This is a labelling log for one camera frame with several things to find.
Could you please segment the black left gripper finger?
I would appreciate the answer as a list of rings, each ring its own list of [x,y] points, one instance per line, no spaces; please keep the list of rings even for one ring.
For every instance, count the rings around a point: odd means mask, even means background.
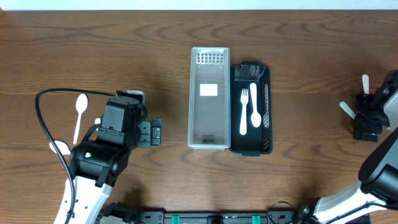
[[[139,137],[139,141],[137,143],[138,147],[151,147],[151,122],[143,121],[137,125],[139,128],[141,135]]]
[[[162,140],[162,119],[153,118],[151,124],[151,145],[159,146]]]

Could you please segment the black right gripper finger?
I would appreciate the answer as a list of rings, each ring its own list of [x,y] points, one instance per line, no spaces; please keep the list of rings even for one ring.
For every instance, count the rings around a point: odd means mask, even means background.
[[[354,97],[354,107],[359,113],[378,113],[379,99],[377,95],[358,93]]]
[[[383,122],[380,119],[373,119],[361,113],[354,119],[353,138],[356,140],[378,142],[378,135],[382,133]]]

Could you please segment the white plastic fork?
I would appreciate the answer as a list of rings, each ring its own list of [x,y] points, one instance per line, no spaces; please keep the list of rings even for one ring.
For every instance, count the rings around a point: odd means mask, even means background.
[[[247,133],[247,104],[249,101],[248,89],[243,88],[241,92],[240,102],[242,105],[241,119],[239,125],[239,133],[244,136]]]
[[[352,119],[355,119],[356,113],[346,104],[346,102],[341,101],[339,106],[347,115],[349,115]]]

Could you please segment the white plastic utensil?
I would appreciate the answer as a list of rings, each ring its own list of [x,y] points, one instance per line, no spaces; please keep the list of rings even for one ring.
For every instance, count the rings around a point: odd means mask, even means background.
[[[365,95],[369,94],[369,77],[367,74],[362,75],[363,91]]]

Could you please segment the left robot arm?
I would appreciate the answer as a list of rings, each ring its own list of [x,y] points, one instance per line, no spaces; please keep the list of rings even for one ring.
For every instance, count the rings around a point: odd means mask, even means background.
[[[72,180],[65,183],[56,223],[138,223],[138,213],[112,203],[100,214],[135,148],[161,144],[162,120],[148,121],[140,90],[118,91],[109,97],[104,115],[70,152]]]

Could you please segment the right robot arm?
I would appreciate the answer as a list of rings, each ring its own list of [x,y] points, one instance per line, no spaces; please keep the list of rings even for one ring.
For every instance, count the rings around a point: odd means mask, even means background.
[[[363,162],[358,180],[304,208],[297,216],[302,223],[349,223],[378,210],[397,210],[397,70],[388,72],[375,93],[368,85],[364,75],[364,91],[354,97],[353,137],[377,141],[383,128],[391,133]]]

